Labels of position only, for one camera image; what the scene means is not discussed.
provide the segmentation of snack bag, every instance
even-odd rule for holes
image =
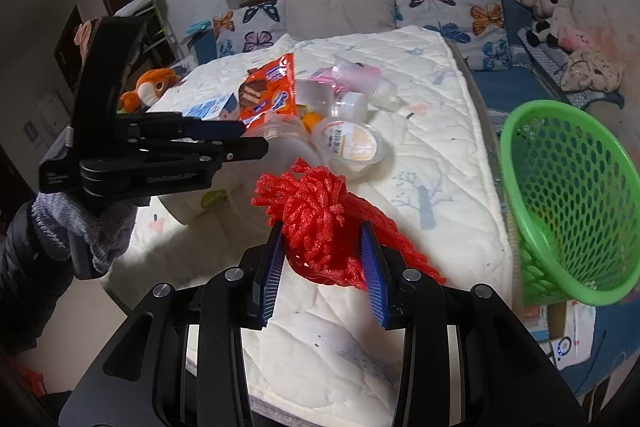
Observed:
[[[252,72],[238,89],[240,120],[249,129],[262,123],[267,111],[295,115],[295,86],[293,53]]]

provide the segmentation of green plastic basket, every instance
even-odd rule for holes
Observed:
[[[604,306],[640,277],[640,178],[625,149],[570,105],[516,108],[500,136],[504,185],[520,231],[525,302]]]

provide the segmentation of red netting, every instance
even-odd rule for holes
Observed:
[[[358,229],[370,221],[380,245],[399,250],[407,266],[417,268],[444,284],[446,279],[429,266],[427,257],[398,232],[395,221],[368,201],[347,191],[344,176],[324,166],[310,167],[298,158],[291,172],[277,177],[263,174],[255,185],[255,206],[266,206],[269,224],[282,220],[287,238],[287,259],[296,273],[320,284],[355,286],[366,290]]]

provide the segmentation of quilted blanket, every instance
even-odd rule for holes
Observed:
[[[439,33],[409,26],[302,42],[285,35],[271,48],[197,68],[154,110],[184,110],[236,90],[248,69],[290,51],[297,78],[340,56],[380,68],[396,83],[402,107],[377,110],[369,121],[391,152],[349,190],[394,219],[449,285],[469,289],[484,282],[510,303],[513,257],[478,115]],[[156,282],[205,282],[263,240],[225,203],[183,227],[153,198],[140,210],[131,247],[114,263],[106,286],[134,305]],[[369,306],[362,291],[316,285],[285,266],[269,326],[242,331],[254,405],[311,425],[390,425],[402,331],[381,330]],[[196,366],[192,333],[188,359]],[[452,387],[455,396],[459,385]]]

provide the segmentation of gray glove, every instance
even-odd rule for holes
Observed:
[[[68,232],[72,232],[84,239],[94,268],[105,274],[113,260],[129,248],[137,210],[135,202],[115,201],[95,216],[74,198],[60,192],[38,194],[31,215],[38,240],[52,259],[69,259]]]

